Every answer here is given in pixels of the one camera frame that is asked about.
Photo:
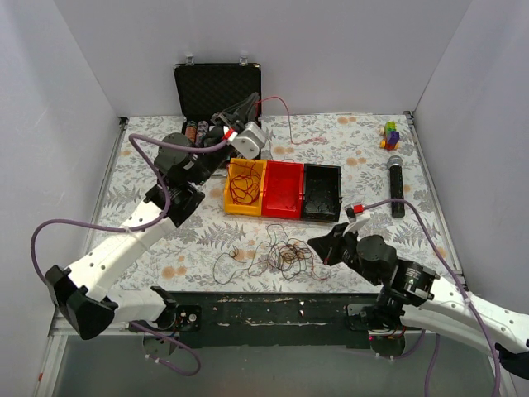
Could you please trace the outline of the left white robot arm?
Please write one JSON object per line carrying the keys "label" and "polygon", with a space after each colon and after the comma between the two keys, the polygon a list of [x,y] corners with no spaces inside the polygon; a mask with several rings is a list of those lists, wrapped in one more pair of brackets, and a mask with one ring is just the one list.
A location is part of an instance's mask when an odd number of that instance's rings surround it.
{"label": "left white robot arm", "polygon": [[83,340],[92,339],[113,323],[144,321],[160,331],[176,321],[172,294],[151,286],[143,290],[114,290],[117,279],[156,242],[180,227],[199,207],[205,195],[198,186],[237,151],[247,160],[259,156],[266,137],[256,120],[260,96],[251,93],[239,103],[212,115],[212,130],[201,146],[183,133],[159,141],[131,134],[129,141],[158,146],[154,160],[146,161],[157,182],[110,237],[79,260],[52,266],[44,281],[54,306]]}

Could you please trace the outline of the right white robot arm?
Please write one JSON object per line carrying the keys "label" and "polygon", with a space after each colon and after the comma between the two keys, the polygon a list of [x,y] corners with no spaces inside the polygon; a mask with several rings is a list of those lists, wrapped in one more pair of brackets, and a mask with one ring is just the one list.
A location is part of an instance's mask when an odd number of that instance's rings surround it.
{"label": "right white robot arm", "polygon": [[380,288],[354,313],[355,329],[422,328],[497,356],[503,369],[528,377],[528,317],[456,286],[434,270],[401,259],[379,235],[358,237],[347,223],[308,240],[324,265],[343,263]]}

